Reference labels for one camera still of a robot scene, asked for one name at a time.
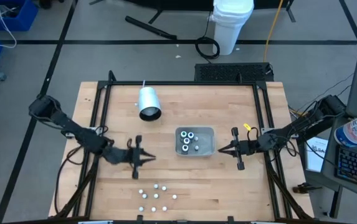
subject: wooden tabletop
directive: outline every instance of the wooden tabletop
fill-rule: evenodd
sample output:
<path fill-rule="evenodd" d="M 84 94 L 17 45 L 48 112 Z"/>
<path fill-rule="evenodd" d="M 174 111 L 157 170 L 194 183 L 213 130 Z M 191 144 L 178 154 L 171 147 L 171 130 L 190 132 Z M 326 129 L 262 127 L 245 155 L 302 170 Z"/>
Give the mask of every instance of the wooden tabletop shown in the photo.
<path fill-rule="evenodd" d="M 97 83 L 83 82 L 75 106 L 73 120 L 88 126 L 93 108 Z M 282 83 L 267 83 L 274 123 L 283 127 L 290 122 L 288 105 Z M 113 166 L 101 159 L 92 205 L 91 219 L 135 220 L 144 215 L 145 220 L 273 220 L 269 185 L 263 154 L 243 156 L 245 170 L 237 170 L 236 158 L 215 153 L 210 157 L 187 158 L 177 156 L 174 150 L 174 132 L 182 126 L 208 126 L 214 130 L 216 149 L 232 140 L 231 128 L 239 128 L 239 138 L 245 139 L 248 123 L 258 128 L 252 88 L 250 86 L 152 86 L 159 97 L 162 116 L 153 122 L 142 121 L 138 116 L 140 86 L 112 86 L 108 107 L 107 137 L 115 140 L 115 146 L 126 147 L 128 138 L 143 136 L 142 147 L 157 156 L 139 171 L 139 179 L 131 179 L 128 164 Z M 265 112 L 261 91 L 260 100 Z M 97 122 L 100 121 L 103 96 L 100 100 Z M 77 146 L 75 140 L 67 140 L 64 157 Z M 82 153 L 74 155 L 80 161 Z M 290 157 L 281 153 L 285 179 L 296 201 L 313 217 L 308 194 L 292 192 L 292 187 L 305 182 L 300 156 Z M 59 209 L 69 200 L 77 188 L 80 166 L 66 163 L 59 185 Z M 155 190 L 154 184 L 167 186 L 167 191 Z M 138 193 L 148 194 L 143 199 Z M 285 216 L 282 196 L 277 188 L 280 214 Z M 80 214 L 83 214 L 87 192 L 83 194 Z M 50 215 L 54 215 L 51 205 Z"/>

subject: white cable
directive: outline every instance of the white cable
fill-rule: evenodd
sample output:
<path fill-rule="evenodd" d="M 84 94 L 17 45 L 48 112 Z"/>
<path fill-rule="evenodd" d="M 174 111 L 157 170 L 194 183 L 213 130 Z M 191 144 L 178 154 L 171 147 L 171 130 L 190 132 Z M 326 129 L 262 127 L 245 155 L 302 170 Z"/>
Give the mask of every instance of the white cable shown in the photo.
<path fill-rule="evenodd" d="M 15 48 L 15 47 L 16 47 L 16 44 L 17 44 L 17 41 L 16 41 L 15 37 L 12 35 L 11 31 L 9 31 L 8 27 L 5 25 L 4 19 L 2 18 L 1 10 L 0 10 L 0 21 L 1 21 L 1 25 L 4 27 L 4 29 L 5 29 L 5 30 L 9 33 L 9 35 L 11 35 L 11 37 L 14 39 L 14 45 L 13 45 L 13 46 L 7 46 L 7 45 L 0 44 L 0 47 L 6 47 L 6 48 L 9 48 L 9 49 Z"/>

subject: paper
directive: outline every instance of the paper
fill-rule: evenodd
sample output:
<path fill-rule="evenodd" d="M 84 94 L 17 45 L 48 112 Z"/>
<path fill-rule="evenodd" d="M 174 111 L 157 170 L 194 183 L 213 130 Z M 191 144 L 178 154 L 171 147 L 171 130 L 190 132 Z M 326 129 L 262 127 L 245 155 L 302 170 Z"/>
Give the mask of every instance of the paper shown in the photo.
<path fill-rule="evenodd" d="M 310 145 L 313 150 L 322 158 L 325 158 L 326 148 L 328 146 L 328 140 L 321 139 L 321 138 L 311 138 L 307 141 L 308 145 Z M 314 171 L 314 172 L 321 172 L 323 159 L 317 156 L 313 152 L 310 147 L 307 146 L 306 150 L 306 170 Z"/>

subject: floor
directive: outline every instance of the floor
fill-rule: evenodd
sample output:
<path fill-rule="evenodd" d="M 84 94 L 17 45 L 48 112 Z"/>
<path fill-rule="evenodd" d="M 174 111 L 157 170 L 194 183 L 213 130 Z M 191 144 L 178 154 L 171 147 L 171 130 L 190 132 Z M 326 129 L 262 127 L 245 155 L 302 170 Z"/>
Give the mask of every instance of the floor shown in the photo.
<path fill-rule="evenodd" d="M 27 150 L 4 222 L 46 218 L 49 212 L 65 139 L 30 122 L 27 107 L 40 91 L 56 97 L 71 115 L 80 82 L 105 80 L 109 70 L 118 80 L 193 80 L 195 64 L 207 63 L 193 44 L 164 41 L 124 20 L 148 21 L 154 9 L 121 0 L 52 4 L 52 9 L 40 9 L 30 31 L 14 32 L 17 47 L 4 49 L 0 57 L 0 72 L 7 75 L 0 82 L 0 202 L 17 157 Z M 357 0 L 296 0 L 292 12 L 296 22 L 285 10 L 280 13 L 267 61 L 274 66 L 275 80 L 283 82 L 290 106 L 299 108 L 353 73 Z M 254 11 L 239 36 L 246 41 L 212 62 L 261 62 L 274 15 L 275 9 Z M 153 25 L 181 40 L 194 40 L 203 35 L 206 22 L 206 12 L 164 12 Z M 207 35 L 212 37 L 213 30 L 211 23 Z M 5 32 L 0 40 L 11 43 Z M 211 51 L 210 45 L 204 48 Z M 328 93 L 338 94 L 350 83 L 349 78 Z M 348 93 L 340 96 L 344 102 Z M 328 189 L 311 193 L 315 216 L 357 223 L 357 195 L 346 190 L 338 219 L 323 215 L 332 196 Z"/>

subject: yellow cable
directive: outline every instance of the yellow cable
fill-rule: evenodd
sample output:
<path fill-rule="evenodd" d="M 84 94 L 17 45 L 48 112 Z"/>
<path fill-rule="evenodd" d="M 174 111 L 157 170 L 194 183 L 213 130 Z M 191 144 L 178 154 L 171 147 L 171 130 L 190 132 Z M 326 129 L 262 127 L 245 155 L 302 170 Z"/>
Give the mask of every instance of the yellow cable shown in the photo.
<path fill-rule="evenodd" d="M 274 22 L 272 23 L 272 26 L 271 26 L 271 29 L 270 29 L 270 34 L 268 35 L 267 42 L 265 43 L 265 51 L 264 51 L 263 62 L 265 62 L 265 59 L 267 59 L 268 43 L 270 42 L 270 38 L 272 36 L 272 31 L 273 31 L 275 23 L 276 23 L 276 21 L 278 19 L 278 15 L 279 15 L 279 12 L 280 12 L 280 8 L 282 7 L 282 3 L 283 3 L 283 0 L 280 0 L 277 13 L 275 14 Z"/>

